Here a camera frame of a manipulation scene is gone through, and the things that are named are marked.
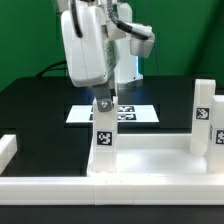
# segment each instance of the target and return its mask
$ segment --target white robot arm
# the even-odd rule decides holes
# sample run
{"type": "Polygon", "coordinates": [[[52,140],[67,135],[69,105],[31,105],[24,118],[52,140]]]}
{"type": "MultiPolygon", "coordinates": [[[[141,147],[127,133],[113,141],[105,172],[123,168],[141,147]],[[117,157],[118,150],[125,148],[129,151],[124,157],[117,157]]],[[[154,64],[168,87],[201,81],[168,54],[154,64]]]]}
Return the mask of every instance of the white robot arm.
{"type": "Polygon", "coordinates": [[[125,55],[136,64],[135,57],[130,56],[130,53],[148,57],[155,39],[150,26],[132,24],[128,16],[126,23],[119,20],[112,3],[116,3],[118,15],[122,12],[127,15],[131,13],[128,4],[117,4],[117,1],[70,0],[69,10],[61,17],[71,80],[77,87],[93,88],[101,112],[113,108],[109,83],[114,77],[114,70],[122,76],[118,67],[122,67],[122,63],[125,65],[125,55]],[[125,39],[126,45],[130,41],[130,53],[120,53],[122,47],[119,46],[119,40],[125,39]]]}

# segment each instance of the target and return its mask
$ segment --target black table surface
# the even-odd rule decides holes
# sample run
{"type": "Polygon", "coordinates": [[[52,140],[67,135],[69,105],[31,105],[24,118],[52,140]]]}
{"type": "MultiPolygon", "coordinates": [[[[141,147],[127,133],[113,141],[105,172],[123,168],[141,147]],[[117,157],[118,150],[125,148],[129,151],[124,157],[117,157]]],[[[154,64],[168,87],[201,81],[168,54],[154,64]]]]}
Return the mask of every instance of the black table surface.
{"type": "MultiPolygon", "coordinates": [[[[119,133],[190,133],[191,77],[145,77],[119,92],[120,105],[154,105],[158,124],[120,124],[119,133]]],[[[216,94],[224,94],[217,85],[216,94]]],[[[91,105],[88,88],[63,77],[21,78],[0,92],[0,137],[18,152],[1,177],[85,176],[92,125],[67,125],[72,105],[91,105]]],[[[0,223],[222,223],[222,206],[0,206],[0,223]]]]}

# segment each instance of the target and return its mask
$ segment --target white pillar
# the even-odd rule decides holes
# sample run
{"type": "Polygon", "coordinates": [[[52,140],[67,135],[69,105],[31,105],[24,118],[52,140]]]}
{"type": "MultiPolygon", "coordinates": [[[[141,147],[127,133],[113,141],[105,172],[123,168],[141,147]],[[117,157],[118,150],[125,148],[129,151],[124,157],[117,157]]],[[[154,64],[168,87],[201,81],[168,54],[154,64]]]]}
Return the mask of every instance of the white pillar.
{"type": "Polygon", "coordinates": [[[196,80],[190,152],[204,156],[208,148],[212,97],[215,95],[215,80],[196,80]]]}
{"type": "Polygon", "coordinates": [[[96,100],[93,102],[93,171],[115,172],[117,161],[117,104],[109,112],[99,112],[96,100]]]}
{"type": "Polygon", "coordinates": [[[207,172],[224,173],[224,96],[212,101],[207,172]]]}

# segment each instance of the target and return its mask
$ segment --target green backdrop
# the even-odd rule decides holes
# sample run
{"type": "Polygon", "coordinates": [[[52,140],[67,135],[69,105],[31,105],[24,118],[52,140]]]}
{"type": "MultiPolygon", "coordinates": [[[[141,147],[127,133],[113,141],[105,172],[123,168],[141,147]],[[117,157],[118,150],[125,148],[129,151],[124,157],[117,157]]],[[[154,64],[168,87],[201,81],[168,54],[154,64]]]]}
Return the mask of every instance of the green backdrop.
{"type": "MultiPolygon", "coordinates": [[[[1,1],[0,90],[64,60],[60,17],[53,2],[1,1]]],[[[224,84],[223,0],[126,2],[134,20],[152,23],[156,34],[151,57],[140,61],[144,75],[211,76],[224,84]]]]}

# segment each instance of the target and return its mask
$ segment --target wire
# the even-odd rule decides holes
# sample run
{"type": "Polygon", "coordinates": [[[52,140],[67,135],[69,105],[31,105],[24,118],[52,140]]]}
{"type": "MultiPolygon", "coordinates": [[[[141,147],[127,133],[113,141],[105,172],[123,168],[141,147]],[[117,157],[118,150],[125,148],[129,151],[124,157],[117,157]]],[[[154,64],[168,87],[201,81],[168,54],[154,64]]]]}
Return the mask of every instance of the wire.
{"type": "Polygon", "coordinates": [[[44,75],[44,73],[46,73],[46,72],[56,71],[56,70],[65,70],[65,69],[67,69],[67,67],[66,68],[65,67],[64,68],[55,68],[55,67],[60,66],[60,65],[66,65],[66,64],[67,64],[66,61],[60,61],[60,62],[54,63],[52,65],[47,66],[45,69],[43,69],[41,72],[37,73],[35,76],[37,78],[41,78],[44,75]]]}
{"type": "MultiPolygon", "coordinates": [[[[152,20],[151,20],[151,16],[150,16],[150,10],[149,10],[149,2],[148,2],[148,0],[145,0],[145,8],[146,8],[146,15],[148,17],[149,25],[152,27],[152,20]]],[[[154,43],[154,48],[155,48],[155,59],[156,59],[157,75],[160,76],[159,58],[158,58],[158,50],[157,50],[156,41],[154,43]]]]}

